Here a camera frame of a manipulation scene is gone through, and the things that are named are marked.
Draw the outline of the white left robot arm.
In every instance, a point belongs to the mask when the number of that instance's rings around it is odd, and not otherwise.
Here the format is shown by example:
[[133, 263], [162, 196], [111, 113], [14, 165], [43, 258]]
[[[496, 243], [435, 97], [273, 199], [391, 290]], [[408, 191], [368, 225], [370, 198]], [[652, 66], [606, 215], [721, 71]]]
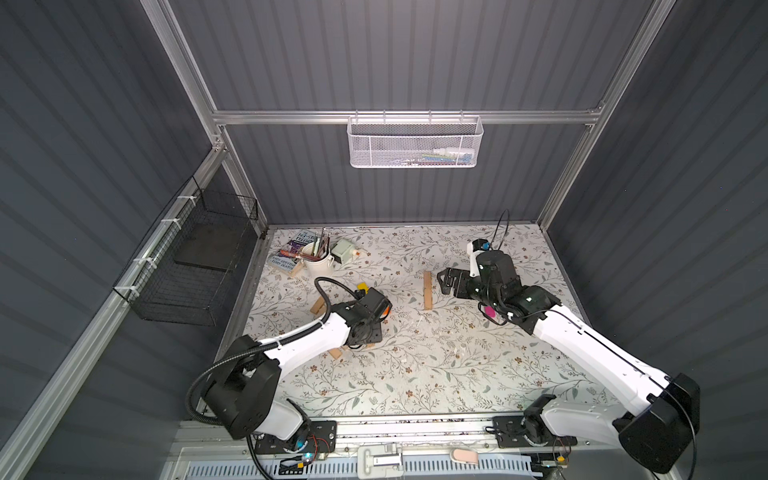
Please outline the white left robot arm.
[[304, 447], [312, 422], [295, 402], [276, 397], [280, 381], [305, 363], [332, 349], [363, 346], [381, 340], [381, 324], [392, 303], [371, 287], [357, 290], [351, 301], [331, 304], [326, 294], [323, 315], [285, 335], [255, 341], [245, 335], [225, 357], [201, 375], [200, 397], [211, 410], [198, 421], [224, 427], [235, 440], [270, 435]]

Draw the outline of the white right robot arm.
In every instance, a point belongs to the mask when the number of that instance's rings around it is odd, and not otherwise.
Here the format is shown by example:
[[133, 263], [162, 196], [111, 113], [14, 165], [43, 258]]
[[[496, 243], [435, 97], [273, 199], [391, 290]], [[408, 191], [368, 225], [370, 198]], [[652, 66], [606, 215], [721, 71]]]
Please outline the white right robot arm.
[[477, 302], [489, 321], [515, 325], [565, 354], [616, 398], [607, 407], [543, 394], [524, 412], [512, 435], [532, 446], [563, 438], [622, 448], [654, 474], [666, 474], [687, 449], [696, 451], [701, 390], [685, 374], [672, 377], [648, 365], [583, 322], [545, 288], [525, 285], [511, 257], [485, 240], [468, 246], [467, 269], [437, 273], [445, 295]]

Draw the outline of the pale green small box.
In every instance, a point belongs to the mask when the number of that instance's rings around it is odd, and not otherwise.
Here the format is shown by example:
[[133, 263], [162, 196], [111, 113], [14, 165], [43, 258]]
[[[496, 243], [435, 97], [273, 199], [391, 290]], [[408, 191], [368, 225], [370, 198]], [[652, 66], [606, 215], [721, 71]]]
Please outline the pale green small box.
[[331, 257], [339, 265], [346, 265], [360, 256], [358, 247], [347, 239], [340, 239], [331, 249]]

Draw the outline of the white pen cup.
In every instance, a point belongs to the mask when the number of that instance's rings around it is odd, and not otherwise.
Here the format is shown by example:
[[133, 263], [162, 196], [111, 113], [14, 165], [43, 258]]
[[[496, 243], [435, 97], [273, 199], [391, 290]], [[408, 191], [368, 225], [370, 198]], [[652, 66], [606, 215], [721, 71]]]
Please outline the white pen cup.
[[315, 244], [310, 243], [300, 250], [302, 263], [309, 278], [314, 280], [317, 277], [330, 277], [334, 273], [334, 259], [329, 252], [329, 242], [321, 240], [316, 254], [313, 254], [314, 247]]

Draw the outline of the blue book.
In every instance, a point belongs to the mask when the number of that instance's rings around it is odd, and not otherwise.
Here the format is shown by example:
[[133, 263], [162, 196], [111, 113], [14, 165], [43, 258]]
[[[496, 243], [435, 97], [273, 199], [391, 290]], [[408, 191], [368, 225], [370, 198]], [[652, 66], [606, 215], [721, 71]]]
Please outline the blue book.
[[308, 231], [301, 230], [291, 238], [278, 251], [271, 254], [267, 259], [267, 265], [277, 270], [279, 273], [295, 277], [303, 268], [303, 260], [297, 254], [307, 245], [314, 244], [318, 235]]

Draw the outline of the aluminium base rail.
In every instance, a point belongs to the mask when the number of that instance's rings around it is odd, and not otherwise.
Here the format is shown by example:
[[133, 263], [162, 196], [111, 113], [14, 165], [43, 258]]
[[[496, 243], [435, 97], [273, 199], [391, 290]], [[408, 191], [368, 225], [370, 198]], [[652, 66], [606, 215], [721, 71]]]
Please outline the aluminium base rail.
[[[308, 465], [290, 467], [289, 454], [252, 457], [244, 441], [223, 428], [184, 422], [161, 469], [162, 479], [427, 479], [580, 478], [603, 479], [621, 466], [618, 449], [594, 440], [569, 446], [529, 446], [520, 440], [503, 447], [493, 413], [319, 417], [331, 432], [303, 451]], [[476, 451], [479, 464], [451, 460], [455, 448]]]

